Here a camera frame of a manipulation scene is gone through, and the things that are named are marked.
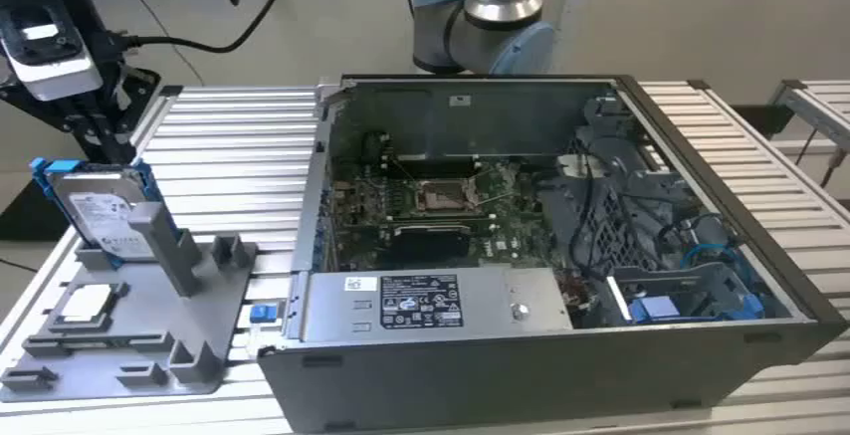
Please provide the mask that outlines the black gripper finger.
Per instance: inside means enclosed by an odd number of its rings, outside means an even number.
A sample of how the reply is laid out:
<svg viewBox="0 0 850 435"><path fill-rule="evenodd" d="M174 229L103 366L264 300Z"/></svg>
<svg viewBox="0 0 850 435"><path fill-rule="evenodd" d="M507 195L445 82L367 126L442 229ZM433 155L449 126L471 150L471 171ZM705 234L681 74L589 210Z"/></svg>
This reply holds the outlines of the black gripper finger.
<svg viewBox="0 0 850 435"><path fill-rule="evenodd" d="M66 123L88 159L108 159L108 153L102 141L102 130L106 129L107 118L95 109L66 108Z"/></svg>
<svg viewBox="0 0 850 435"><path fill-rule="evenodd" d="M99 132L102 148L111 163L131 163L136 157L136 149L131 137L139 123L135 113L111 109L99 115Z"/></svg>

